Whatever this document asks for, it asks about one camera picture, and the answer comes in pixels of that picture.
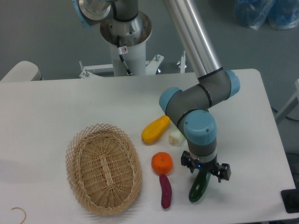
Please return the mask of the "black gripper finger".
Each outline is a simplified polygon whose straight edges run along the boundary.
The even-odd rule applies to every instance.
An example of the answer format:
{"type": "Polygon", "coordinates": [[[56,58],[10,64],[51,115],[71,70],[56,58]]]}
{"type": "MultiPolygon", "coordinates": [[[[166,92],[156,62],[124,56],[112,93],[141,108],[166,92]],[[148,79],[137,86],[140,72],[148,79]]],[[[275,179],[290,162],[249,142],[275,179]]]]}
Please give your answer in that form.
{"type": "Polygon", "coordinates": [[[190,153],[187,151],[183,151],[180,160],[181,160],[181,165],[187,167],[191,173],[193,173],[194,170],[197,168],[194,163],[194,160],[190,156],[190,153]]]}
{"type": "Polygon", "coordinates": [[[231,168],[227,163],[219,164],[213,166],[211,174],[218,178],[218,182],[221,183],[222,180],[228,181],[231,176],[231,168]]]}

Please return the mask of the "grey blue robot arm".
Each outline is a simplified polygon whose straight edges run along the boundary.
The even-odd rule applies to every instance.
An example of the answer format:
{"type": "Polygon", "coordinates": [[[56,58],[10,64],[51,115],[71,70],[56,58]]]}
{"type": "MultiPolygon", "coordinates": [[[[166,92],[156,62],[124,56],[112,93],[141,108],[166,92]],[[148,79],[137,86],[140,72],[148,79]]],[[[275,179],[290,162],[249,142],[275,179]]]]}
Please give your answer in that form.
{"type": "MultiPolygon", "coordinates": [[[[167,0],[165,5],[198,83],[185,91],[165,90],[159,104],[187,140],[189,150],[181,157],[182,165],[229,180],[230,166],[217,162],[217,127],[207,110],[235,95],[240,81],[221,66],[194,1],[167,0]]],[[[115,76],[144,76],[149,71],[153,63],[146,63],[145,43],[152,26],[136,0],[75,0],[73,6],[84,27],[100,25],[115,76]]]]}

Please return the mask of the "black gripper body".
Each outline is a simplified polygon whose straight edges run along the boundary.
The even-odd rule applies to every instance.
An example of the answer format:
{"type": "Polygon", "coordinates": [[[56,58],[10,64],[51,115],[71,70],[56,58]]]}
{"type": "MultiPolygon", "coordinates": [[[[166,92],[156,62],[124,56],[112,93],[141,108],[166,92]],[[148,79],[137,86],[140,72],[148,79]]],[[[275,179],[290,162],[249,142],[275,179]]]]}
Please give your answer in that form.
{"type": "Polygon", "coordinates": [[[204,171],[207,171],[211,174],[211,170],[213,169],[213,166],[216,165],[218,162],[217,162],[217,156],[215,156],[211,161],[209,162],[201,162],[200,159],[194,159],[194,163],[196,165],[196,169],[198,170],[204,170],[204,171]]]}

